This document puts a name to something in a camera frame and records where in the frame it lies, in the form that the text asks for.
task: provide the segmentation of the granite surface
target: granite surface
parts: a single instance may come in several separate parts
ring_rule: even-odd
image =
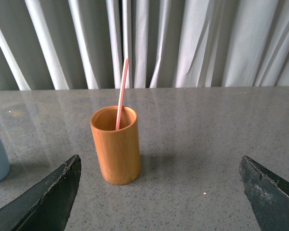
[[[289,87],[127,89],[139,118],[142,170],[103,180],[89,124],[118,90],[0,91],[11,172],[0,208],[74,154],[82,159],[66,231],[260,230],[244,194],[248,155],[289,181]]]

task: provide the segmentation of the table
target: table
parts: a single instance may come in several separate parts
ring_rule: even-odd
[[[100,173],[89,124],[119,90],[0,91],[11,172],[0,208],[74,154],[82,159],[66,231],[259,231],[239,174],[248,155],[289,181],[289,87],[127,89],[142,170],[125,186]]]

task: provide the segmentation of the cup rim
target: cup rim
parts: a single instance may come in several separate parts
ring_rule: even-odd
[[[93,115],[91,116],[91,119],[90,119],[90,125],[92,128],[94,128],[95,130],[98,130],[98,131],[101,131],[101,132],[105,132],[105,133],[112,133],[112,132],[119,132],[119,131],[123,131],[125,129],[128,129],[129,127],[131,127],[133,124],[135,124],[135,122],[137,121],[137,118],[138,118],[138,115],[137,115],[137,112],[131,108],[131,107],[127,107],[127,106],[122,106],[122,108],[124,108],[125,110],[128,110],[130,111],[133,115],[134,115],[134,120],[131,122],[131,124],[129,124],[128,126],[124,127],[124,128],[121,128],[119,130],[111,130],[111,131],[108,131],[108,130],[102,130],[102,129],[99,129],[97,128],[96,126],[93,125],[93,118],[100,115],[102,112],[106,111],[106,110],[111,110],[111,109],[118,109],[118,106],[117,105],[113,105],[113,106],[108,106],[108,107],[103,107],[101,109],[99,109],[98,111],[96,111],[95,113],[93,113]]]

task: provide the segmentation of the bamboo cup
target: bamboo cup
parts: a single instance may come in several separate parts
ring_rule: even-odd
[[[140,172],[138,119],[135,110],[123,106],[116,130],[118,106],[95,112],[91,130],[103,178],[115,185],[132,182]]]

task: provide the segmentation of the white curtain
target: white curtain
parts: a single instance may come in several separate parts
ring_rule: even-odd
[[[0,90],[289,86],[289,0],[0,0]]]

